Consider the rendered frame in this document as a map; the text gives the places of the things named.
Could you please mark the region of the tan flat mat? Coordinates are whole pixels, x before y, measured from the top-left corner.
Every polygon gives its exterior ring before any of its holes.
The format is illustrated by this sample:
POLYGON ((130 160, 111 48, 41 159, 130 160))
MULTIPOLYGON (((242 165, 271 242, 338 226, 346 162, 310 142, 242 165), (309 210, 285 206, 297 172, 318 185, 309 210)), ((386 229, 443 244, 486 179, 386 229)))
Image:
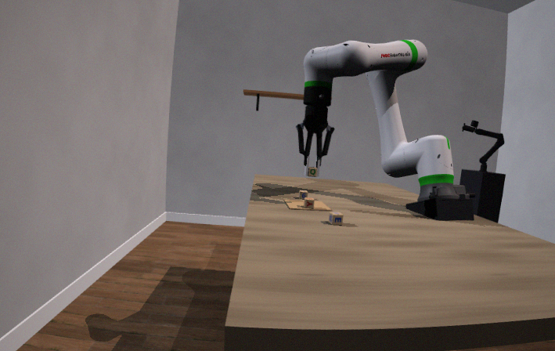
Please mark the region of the tan flat mat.
POLYGON ((296 210, 313 210, 313 211, 332 211, 328 206, 326 206, 321 201, 315 201, 314 208, 305 208, 304 201, 298 200, 284 200, 289 207, 289 209, 296 210))

